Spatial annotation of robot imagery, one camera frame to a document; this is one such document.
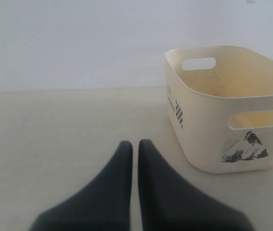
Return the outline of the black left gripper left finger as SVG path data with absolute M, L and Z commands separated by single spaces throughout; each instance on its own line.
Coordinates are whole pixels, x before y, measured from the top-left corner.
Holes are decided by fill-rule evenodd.
M 31 231 L 129 231 L 133 147 L 121 141 L 104 168 L 74 194 L 38 215 Z

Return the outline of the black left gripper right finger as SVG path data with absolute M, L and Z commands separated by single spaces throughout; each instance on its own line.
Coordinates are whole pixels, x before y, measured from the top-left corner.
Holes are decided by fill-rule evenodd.
M 206 195 L 178 174 L 151 140 L 138 151 L 144 231 L 248 231 L 246 215 Z

